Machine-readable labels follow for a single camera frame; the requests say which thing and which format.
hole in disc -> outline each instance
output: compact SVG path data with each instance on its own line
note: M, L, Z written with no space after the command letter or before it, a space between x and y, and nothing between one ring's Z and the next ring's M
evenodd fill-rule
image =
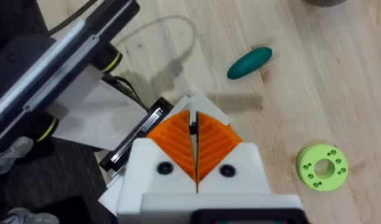
M335 166L333 162L328 159L320 159L314 165L314 172L316 175L322 179L327 179L333 176L335 172Z

lime green washer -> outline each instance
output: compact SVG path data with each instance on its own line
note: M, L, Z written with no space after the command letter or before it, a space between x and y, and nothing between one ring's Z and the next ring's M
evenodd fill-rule
M320 160L328 161L328 168L323 174L315 172ZM296 161L296 171L304 184L313 190L329 192L339 188L346 180L349 165L345 154L337 147L315 143L305 147Z

gray shoe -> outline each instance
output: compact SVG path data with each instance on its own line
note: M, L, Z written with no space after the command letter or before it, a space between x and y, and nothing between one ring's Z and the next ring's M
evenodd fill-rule
M0 152L0 175L6 174L15 163L16 159L24 157L33 147L33 140L27 137L19 137L4 152Z
M0 224L59 224L59 219L49 213L32 213L25 208L14 208Z

wooden table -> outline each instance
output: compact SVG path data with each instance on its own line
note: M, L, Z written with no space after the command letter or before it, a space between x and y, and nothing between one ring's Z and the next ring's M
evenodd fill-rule
M38 0L49 27L85 0ZM147 104L204 93L256 143L271 187L299 194L313 223L381 223L381 0L332 8L299 0L139 0L114 39L116 75ZM226 72L254 46L269 64L239 80ZM295 171L306 143L324 139L347 155L346 184L308 189Z

teal elongated object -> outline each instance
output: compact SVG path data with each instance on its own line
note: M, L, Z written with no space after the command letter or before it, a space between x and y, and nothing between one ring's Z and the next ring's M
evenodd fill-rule
M227 71L227 77L231 80L241 78L258 70L272 58L273 50L268 47L259 47L236 61Z

